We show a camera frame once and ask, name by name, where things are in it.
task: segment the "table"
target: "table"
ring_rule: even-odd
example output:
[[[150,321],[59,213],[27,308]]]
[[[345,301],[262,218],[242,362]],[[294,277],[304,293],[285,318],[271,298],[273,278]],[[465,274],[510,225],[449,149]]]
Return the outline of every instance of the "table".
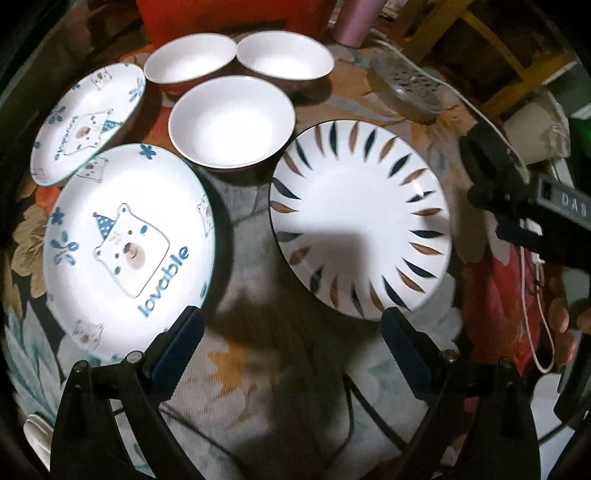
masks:
[[[507,355],[523,370],[531,353],[521,327],[517,253],[494,237],[494,218],[470,207],[465,195],[470,183],[457,139],[475,121],[443,88],[445,111],[435,123],[406,120],[382,104],[366,82],[369,59],[380,50],[329,48],[337,60],[329,81],[293,98],[297,132],[333,118],[391,130],[426,159],[452,211],[455,251],[449,272],[427,304],[410,314],[411,322],[442,349],[457,348],[453,339],[464,327],[473,359],[496,361]],[[149,45],[130,49],[121,60],[140,65],[151,51]],[[105,54],[104,59],[110,63],[117,57]],[[171,105],[149,85],[140,120],[126,140],[176,153],[167,134]],[[353,434],[335,457],[350,426],[342,374],[352,377],[406,442],[426,407],[412,396],[379,324],[321,304],[281,258],[267,213],[268,183],[277,161],[224,174],[191,165],[211,200],[217,260],[203,307],[206,333],[175,395],[163,406],[173,414],[165,418],[207,479],[380,478],[400,452],[355,400]],[[50,422],[73,363],[86,358],[99,364],[64,336],[44,285],[44,229],[59,192],[58,187],[38,187],[25,175],[15,199],[18,225],[1,254],[7,314],[2,350],[17,402],[24,414],[39,412]],[[529,270],[527,280],[532,282]],[[527,304],[537,341],[535,299]],[[134,464],[148,471],[124,413],[117,421]],[[446,460],[454,457],[449,449]]]

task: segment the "bowl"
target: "bowl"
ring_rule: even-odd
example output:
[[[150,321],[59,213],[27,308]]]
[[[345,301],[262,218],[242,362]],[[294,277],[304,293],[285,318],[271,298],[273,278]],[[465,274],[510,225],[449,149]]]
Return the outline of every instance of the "bowl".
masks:
[[[322,43],[286,31],[248,35],[238,43],[236,58],[257,76],[285,90],[301,89],[335,67],[335,58]]]
[[[216,33],[197,33],[162,45],[144,64],[144,75],[166,93],[182,95],[222,74],[236,56],[236,42]]]
[[[287,95],[261,79],[227,76],[202,83],[174,105],[168,134],[175,148],[204,167],[254,165],[290,139],[296,113]]]

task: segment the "orange flower print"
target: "orange flower print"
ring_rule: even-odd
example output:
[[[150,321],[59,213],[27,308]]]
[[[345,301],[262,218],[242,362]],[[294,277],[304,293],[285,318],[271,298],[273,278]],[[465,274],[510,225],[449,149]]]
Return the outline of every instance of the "orange flower print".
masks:
[[[41,207],[46,214],[50,215],[60,192],[60,187],[37,187],[35,190],[35,205]]]

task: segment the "white cord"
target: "white cord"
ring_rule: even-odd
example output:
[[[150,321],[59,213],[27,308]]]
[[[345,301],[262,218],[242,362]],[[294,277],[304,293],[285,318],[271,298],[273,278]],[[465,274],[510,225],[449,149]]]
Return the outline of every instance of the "white cord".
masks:
[[[530,332],[530,320],[527,316],[527,308],[525,307],[525,249],[523,247],[519,248],[519,255],[521,257],[521,308],[523,310],[523,322],[525,323],[525,331],[527,332],[527,339],[530,343],[531,353],[534,356],[534,363],[535,366],[542,374],[549,373],[553,366],[554,366],[554,341],[552,340],[552,335],[550,334],[550,328],[548,327],[548,322],[546,322],[546,318],[544,317],[544,312],[542,311],[542,303],[540,300],[540,265],[535,266],[535,279],[537,281],[537,285],[535,286],[535,298],[538,303],[538,309],[540,310],[540,316],[542,318],[542,323],[544,324],[544,328],[546,329],[546,333],[548,334],[548,338],[550,339],[550,347],[552,349],[552,360],[550,361],[550,365],[547,368],[544,368],[540,365],[540,361],[538,360],[538,356],[535,353],[534,342],[531,339],[531,332]]]
[[[396,55],[398,55],[399,57],[401,57],[404,61],[406,61],[411,67],[417,69],[419,72],[421,72],[423,75],[425,75],[425,77],[430,78],[431,80],[433,80],[434,82],[437,82],[441,85],[445,85],[447,88],[449,88],[453,93],[455,93],[461,100],[462,102],[464,102],[468,107],[470,107],[474,113],[476,113],[479,117],[481,117],[487,124],[489,124],[492,129],[496,132],[497,135],[499,135],[499,137],[503,140],[503,142],[505,143],[505,145],[507,145],[507,147],[517,156],[517,158],[519,158],[519,161],[522,165],[522,168],[520,169],[521,175],[524,178],[524,181],[526,183],[529,183],[529,178],[530,178],[530,174],[527,170],[527,168],[525,167],[525,164],[521,161],[521,157],[519,156],[519,154],[517,153],[517,150],[515,150],[515,148],[513,147],[513,145],[511,145],[511,143],[509,143],[509,141],[505,138],[505,136],[503,135],[503,133],[496,127],[496,125],[491,122],[484,113],[482,113],[478,108],[476,108],[474,105],[472,105],[470,103],[470,101],[464,97],[460,92],[458,92],[458,90],[451,86],[449,83],[445,82],[444,80],[441,80],[427,72],[425,72],[425,70],[423,70],[421,67],[419,67],[417,64],[415,64],[411,59],[409,59],[406,55],[404,55],[404,53],[402,53],[399,49],[397,49],[394,45],[392,45],[391,43],[388,43],[387,41],[384,40],[380,40],[378,38],[372,38],[372,41],[379,43],[380,45],[383,45],[384,47],[388,47],[390,50],[392,50]]]
[[[384,47],[388,47],[390,50],[392,50],[396,55],[398,55],[399,57],[401,57],[403,60],[405,60],[410,66],[412,66],[413,68],[417,69],[419,72],[421,72],[423,75],[425,75],[425,77],[433,80],[434,82],[437,82],[441,85],[445,85],[447,88],[449,88],[453,93],[455,93],[468,107],[470,107],[472,109],[472,111],[474,111],[479,117],[481,117],[487,124],[489,124],[492,129],[497,133],[497,135],[499,135],[499,137],[503,140],[503,142],[505,143],[505,145],[507,145],[507,147],[517,156],[517,158],[519,158],[519,160],[521,160],[521,157],[519,156],[519,154],[517,153],[517,151],[513,148],[513,145],[511,145],[511,143],[509,143],[509,141],[505,138],[505,136],[503,135],[503,133],[496,127],[496,125],[491,122],[484,113],[482,113],[478,108],[476,108],[474,105],[472,105],[472,103],[470,103],[470,101],[468,101],[468,99],[466,99],[466,97],[464,97],[460,92],[458,92],[458,90],[456,88],[454,88],[453,86],[451,86],[449,83],[444,82],[443,80],[425,72],[425,70],[423,70],[421,67],[419,67],[418,65],[416,65],[412,60],[410,60],[407,56],[405,56],[401,51],[399,51],[399,49],[397,49],[396,47],[394,47],[391,43],[388,43],[387,41],[384,40],[380,40],[378,38],[373,38],[372,39],[374,42],[379,43],[380,45],[383,45]],[[521,162],[522,164],[522,169],[521,169],[521,174],[524,177],[524,180],[526,182],[529,182],[529,172],[527,170],[527,168],[525,167],[524,163]],[[525,331],[527,332],[527,339],[530,343],[530,349],[531,349],[531,353],[533,355],[534,358],[534,363],[535,366],[538,368],[538,370],[540,372],[542,372],[543,374],[547,374],[549,373],[552,368],[554,367],[554,341],[552,340],[552,335],[550,334],[550,328],[548,327],[548,322],[546,321],[546,318],[544,316],[544,312],[542,310],[542,303],[540,300],[540,286],[539,286],[539,282],[540,282],[540,269],[541,269],[541,265],[540,264],[536,264],[535,266],[535,279],[537,281],[537,285],[536,285],[536,291],[535,291],[535,298],[538,304],[538,310],[540,311],[540,316],[542,318],[542,323],[544,324],[544,328],[546,330],[546,333],[548,334],[548,338],[550,339],[550,347],[552,348],[552,360],[550,361],[550,365],[547,368],[543,368],[540,365],[540,361],[538,360],[538,356],[535,352],[535,348],[534,348],[534,342],[531,339],[531,331],[530,331],[530,321],[529,318],[527,316],[527,308],[525,307],[525,249],[523,247],[519,248],[519,252],[521,254],[521,308],[523,310],[523,321],[525,323]]]

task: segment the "blue flower pattern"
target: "blue flower pattern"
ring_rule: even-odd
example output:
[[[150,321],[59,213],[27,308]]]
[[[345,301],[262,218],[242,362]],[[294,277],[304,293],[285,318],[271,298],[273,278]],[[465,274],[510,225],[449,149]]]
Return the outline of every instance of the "blue flower pattern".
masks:
[[[53,257],[55,265],[59,265],[63,258],[65,258],[70,265],[76,265],[76,259],[71,256],[69,252],[75,252],[80,245],[76,242],[68,242],[68,234],[65,230],[61,233],[61,243],[52,239],[50,245],[58,250]]]
[[[144,91],[144,86],[145,86],[145,82],[144,82],[143,78],[138,77],[137,87],[132,88],[129,91],[129,94],[131,95],[131,97],[129,97],[130,103],[133,102],[136,98],[140,98],[142,96],[142,92]]]
[[[156,156],[156,152],[152,148],[152,145],[141,144],[139,147],[141,148],[139,154],[147,157],[148,160],[152,160],[152,157]]]
[[[65,105],[62,106],[56,106],[51,113],[49,114],[49,116],[47,117],[47,123],[52,125],[56,122],[61,122],[63,121],[62,116],[60,115],[61,113],[63,113],[63,111],[66,109]]]
[[[51,214],[51,224],[55,225],[57,223],[58,225],[61,225],[63,223],[64,216],[65,213],[63,213],[59,207],[56,207],[56,209]]]

